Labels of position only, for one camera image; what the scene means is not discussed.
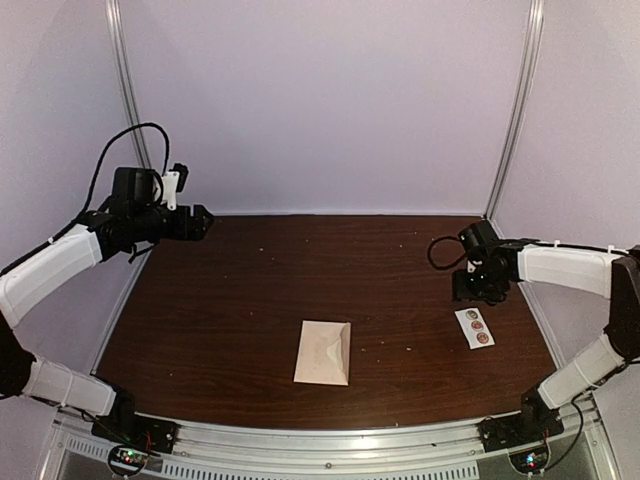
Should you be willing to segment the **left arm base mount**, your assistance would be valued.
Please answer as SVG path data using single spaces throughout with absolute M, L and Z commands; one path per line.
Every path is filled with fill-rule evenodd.
M 132 429 L 125 433 L 106 417 L 83 413 L 82 418 L 91 424 L 93 436 L 113 443 L 106 464 L 120 478 L 161 467 L 163 456 L 173 452 L 177 440 L 178 424 L 169 420 L 135 415 Z

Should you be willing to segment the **cream envelope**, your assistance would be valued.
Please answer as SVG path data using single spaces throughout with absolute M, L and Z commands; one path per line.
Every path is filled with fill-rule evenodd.
M 351 327 L 349 322 L 304 320 L 293 381 L 301 384 L 348 386 Z

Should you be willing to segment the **sticker strip with seals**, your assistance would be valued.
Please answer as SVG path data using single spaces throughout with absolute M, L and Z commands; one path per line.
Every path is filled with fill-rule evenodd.
M 471 350 L 495 345 L 493 335 L 478 308 L 457 310 L 455 317 Z

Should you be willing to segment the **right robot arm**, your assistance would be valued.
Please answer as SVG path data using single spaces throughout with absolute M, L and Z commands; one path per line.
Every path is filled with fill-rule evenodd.
M 562 406 L 638 361 L 638 247 L 507 239 L 487 220 L 463 228 L 454 239 L 465 264 L 451 267 L 454 299 L 497 305 L 519 285 L 553 326 L 566 320 L 567 332 L 586 329 L 565 351 L 561 367 L 523 395 L 512 423 L 519 440 L 535 440 Z

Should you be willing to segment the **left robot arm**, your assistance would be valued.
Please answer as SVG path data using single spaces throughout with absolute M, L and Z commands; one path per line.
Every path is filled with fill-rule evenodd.
M 85 208 L 62 233 L 1 272 L 1 395 L 28 396 L 105 417 L 123 444 L 137 442 L 144 424 L 126 393 L 93 376 L 27 351 L 14 330 L 42 300 L 80 273 L 124 253 L 143 255 L 163 240 L 201 241 L 214 223 L 202 205 L 181 206 L 189 170 L 177 163 L 163 174 L 120 167 L 112 192 L 97 210 Z

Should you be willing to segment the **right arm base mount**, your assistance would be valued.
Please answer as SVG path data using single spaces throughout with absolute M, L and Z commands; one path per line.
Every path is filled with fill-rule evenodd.
M 486 453 L 506 451 L 513 469 L 529 477 L 543 474 L 551 465 L 549 440 L 564 432 L 559 419 L 529 427 L 520 414 L 485 417 L 477 428 Z

